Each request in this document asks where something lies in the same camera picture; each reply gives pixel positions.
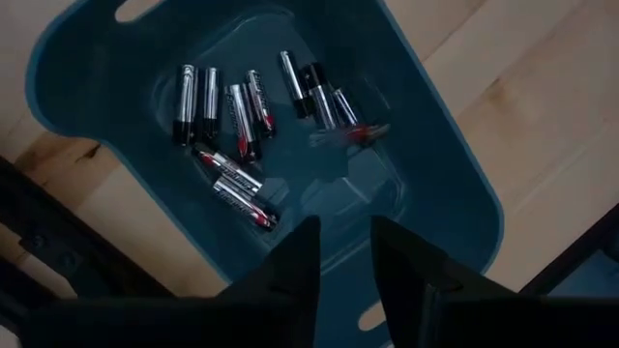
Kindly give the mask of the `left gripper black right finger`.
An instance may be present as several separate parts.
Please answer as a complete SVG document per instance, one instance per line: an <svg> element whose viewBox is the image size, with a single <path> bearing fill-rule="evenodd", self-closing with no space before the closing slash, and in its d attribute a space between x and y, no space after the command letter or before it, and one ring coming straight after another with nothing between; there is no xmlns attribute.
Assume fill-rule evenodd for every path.
<svg viewBox="0 0 619 348"><path fill-rule="evenodd" d="M387 217L370 223L374 281L396 347L454 347L473 333L466 313L514 292L460 264Z"/></svg>

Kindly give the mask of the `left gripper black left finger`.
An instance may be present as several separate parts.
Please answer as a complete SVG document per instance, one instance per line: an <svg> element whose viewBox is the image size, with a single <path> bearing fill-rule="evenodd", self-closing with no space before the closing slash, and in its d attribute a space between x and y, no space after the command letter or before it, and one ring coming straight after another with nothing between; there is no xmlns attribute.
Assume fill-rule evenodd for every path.
<svg viewBox="0 0 619 348"><path fill-rule="evenodd" d="M306 217L220 293L223 347L311 347L320 292L320 219Z"/></svg>

